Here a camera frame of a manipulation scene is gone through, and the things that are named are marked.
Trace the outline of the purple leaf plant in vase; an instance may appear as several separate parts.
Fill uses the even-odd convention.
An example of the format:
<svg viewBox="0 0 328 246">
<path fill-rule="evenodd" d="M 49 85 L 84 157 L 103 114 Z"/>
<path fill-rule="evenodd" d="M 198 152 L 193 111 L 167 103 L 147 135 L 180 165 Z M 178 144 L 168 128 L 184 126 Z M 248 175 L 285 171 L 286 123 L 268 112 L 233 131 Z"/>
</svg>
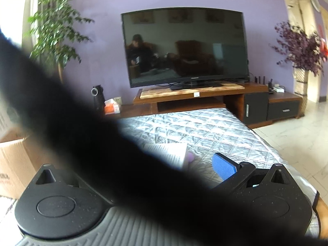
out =
<svg viewBox="0 0 328 246">
<path fill-rule="evenodd" d="M 327 61 L 327 49 L 323 47 L 318 32 L 307 33 L 299 25 L 289 21 L 280 22 L 274 27 L 278 38 L 270 47 L 282 55 L 277 65 L 292 64 L 294 94 L 301 97 L 300 116 L 305 115 L 308 101 L 309 74 L 315 77 L 323 73 L 322 64 Z"/>
</svg>

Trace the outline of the round white wall clock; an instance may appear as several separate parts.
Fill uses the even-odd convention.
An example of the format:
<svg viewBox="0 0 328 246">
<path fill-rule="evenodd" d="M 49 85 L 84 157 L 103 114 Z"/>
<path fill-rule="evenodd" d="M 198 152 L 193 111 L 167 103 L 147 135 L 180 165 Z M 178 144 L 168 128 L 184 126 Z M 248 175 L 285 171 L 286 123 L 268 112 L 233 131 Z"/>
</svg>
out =
<svg viewBox="0 0 328 246">
<path fill-rule="evenodd" d="M 319 0 L 310 0 L 311 3 L 312 3 L 312 6 L 314 7 L 314 9 L 317 11 L 317 12 L 321 12 L 321 6 L 320 6 L 320 3 L 319 3 Z"/>
</svg>

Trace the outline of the wooden TV stand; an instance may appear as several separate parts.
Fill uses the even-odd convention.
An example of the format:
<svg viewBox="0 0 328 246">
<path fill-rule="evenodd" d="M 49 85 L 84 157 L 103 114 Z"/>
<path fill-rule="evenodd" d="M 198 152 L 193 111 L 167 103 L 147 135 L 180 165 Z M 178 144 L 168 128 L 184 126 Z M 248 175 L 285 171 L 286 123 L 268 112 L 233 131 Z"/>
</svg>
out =
<svg viewBox="0 0 328 246">
<path fill-rule="evenodd" d="M 271 125 L 274 121 L 302 116 L 302 98 L 298 95 L 269 93 L 259 83 L 228 83 L 220 87 L 182 89 L 167 87 L 140 89 L 133 103 L 122 105 L 116 118 L 226 108 L 249 128 Z"/>
</svg>

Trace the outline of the white paper box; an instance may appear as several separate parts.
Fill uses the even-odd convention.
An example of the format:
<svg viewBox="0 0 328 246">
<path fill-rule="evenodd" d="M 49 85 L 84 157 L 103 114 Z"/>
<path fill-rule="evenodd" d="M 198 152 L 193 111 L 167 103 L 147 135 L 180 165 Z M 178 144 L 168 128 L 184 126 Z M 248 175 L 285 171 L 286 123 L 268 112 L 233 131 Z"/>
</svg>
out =
<svg viewBox="0 0 328 246">
<path fill-rule="evenodd" d="M 185 143 L 148 143 L 143 150 L 175 170 L 188 167 L 188 150 Z"/>
</svg>

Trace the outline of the black flat screen television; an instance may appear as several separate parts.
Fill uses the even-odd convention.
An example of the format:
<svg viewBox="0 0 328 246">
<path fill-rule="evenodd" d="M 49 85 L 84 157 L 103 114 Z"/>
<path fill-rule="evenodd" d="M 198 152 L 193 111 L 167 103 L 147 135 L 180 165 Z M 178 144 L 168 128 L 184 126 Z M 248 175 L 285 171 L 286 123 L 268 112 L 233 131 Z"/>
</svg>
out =
<svg viewBox="0 0 328 246">
<path fill-rule="evenodd" d="M 246 79 L 244 15 L 204 7 L 121 15 L 130 86 Z"/>
</svg>

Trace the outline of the brown cardboard box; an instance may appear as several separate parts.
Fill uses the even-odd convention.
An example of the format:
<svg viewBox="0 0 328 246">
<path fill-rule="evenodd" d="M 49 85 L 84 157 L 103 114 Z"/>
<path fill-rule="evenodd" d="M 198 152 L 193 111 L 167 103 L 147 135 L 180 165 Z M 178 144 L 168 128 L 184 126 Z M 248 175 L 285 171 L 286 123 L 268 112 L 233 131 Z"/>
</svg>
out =
<svg viewBox="0 0 328 246">
<path fill-rule="evenodd" d="M 0 159 L 1 196 L 13 199 L 20 198 L 42 165 L 65 166 L 53 152 L 16 128 L 1 137 Z"/>
</svg>

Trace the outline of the green leafy potted plant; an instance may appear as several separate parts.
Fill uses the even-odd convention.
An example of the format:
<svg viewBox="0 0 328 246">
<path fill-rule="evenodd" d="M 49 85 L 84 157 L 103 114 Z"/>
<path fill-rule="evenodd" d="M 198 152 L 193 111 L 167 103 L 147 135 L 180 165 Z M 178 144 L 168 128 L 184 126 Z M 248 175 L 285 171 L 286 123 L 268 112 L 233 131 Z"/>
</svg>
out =
<svg viewBox="0 0 328 246">
<path fill-rule="evenodd" d="M 28 35 L 32 38 L 30 57 L 47 69 L 56 69 L 63 81 L 63 71 L 70 60 L 82 62 L 73 43 L 88 43 L 92 39 L 74 28 L 75 24 L 92 24 L 95 21 L 81 15 L 73 0 L 38 0 L 38 10 L 29 16 Z"/>
</svg>

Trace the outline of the silver quilted table cover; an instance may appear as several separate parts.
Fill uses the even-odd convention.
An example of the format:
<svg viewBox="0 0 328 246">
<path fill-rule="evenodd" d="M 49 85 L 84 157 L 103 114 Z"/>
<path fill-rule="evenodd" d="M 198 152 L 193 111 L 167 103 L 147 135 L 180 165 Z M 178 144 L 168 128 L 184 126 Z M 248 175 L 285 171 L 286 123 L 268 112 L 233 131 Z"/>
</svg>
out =
<svg viewBox="0 0 328 246">
<path fill-rule="evenodd" d="M 249 162 L 256 168 L 269 169 L 283 164 L 311 203 L 318 191 L 278 150 L 239 121 L 226 108 L 200 109 L 187 112 L 153 114 L 124 118 L 118 121 L 119 130 L 137 145 L 150 143 L 184 143 L 195 156 L 188 171 L 212 189 L 222 179 L 212 168 L 212 157 L 222 153 L 236 163 Z"/>
</svg>

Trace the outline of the orange tissue box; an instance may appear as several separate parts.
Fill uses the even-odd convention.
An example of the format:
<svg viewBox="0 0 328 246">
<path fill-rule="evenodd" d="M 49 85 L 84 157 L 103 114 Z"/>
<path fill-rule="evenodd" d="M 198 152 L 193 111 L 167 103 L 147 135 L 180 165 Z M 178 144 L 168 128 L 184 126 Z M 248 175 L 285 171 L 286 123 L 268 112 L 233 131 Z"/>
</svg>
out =
<svg viewBox="0 0 328 246">
<path fill-rule="evenodd" d="M 113 98 L 105 101 L 105 114 L 120 114 L 120 104 Z"/>
</svg>

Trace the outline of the black wifi router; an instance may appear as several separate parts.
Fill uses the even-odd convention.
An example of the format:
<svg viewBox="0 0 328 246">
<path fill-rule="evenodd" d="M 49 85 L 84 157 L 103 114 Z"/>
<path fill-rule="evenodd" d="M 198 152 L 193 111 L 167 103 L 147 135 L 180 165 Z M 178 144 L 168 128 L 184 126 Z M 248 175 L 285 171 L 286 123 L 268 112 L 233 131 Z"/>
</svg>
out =
<svg viewBox="0 0 328 246">
<path fill-rule="evenodd" d="M 250 73 L 250 81 L 258 84 L 266 84 L 266 77 L 265 76 L 254 76 Z"/>
</svg>

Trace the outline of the black cylindrical speaker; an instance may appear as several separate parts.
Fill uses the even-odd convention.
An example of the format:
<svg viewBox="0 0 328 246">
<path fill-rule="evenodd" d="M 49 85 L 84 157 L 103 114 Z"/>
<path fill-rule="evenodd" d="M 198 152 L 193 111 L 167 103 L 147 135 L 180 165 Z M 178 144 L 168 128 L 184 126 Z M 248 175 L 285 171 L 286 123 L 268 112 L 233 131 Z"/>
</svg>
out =
<svg viewBox="0 0 328 246">
<path fill-rule="evenodd" d="M 105 113 L 105 97 L 101 85 L 93 86 L 91 89 L 95 110 L 99 113 Z"/>
</svg>

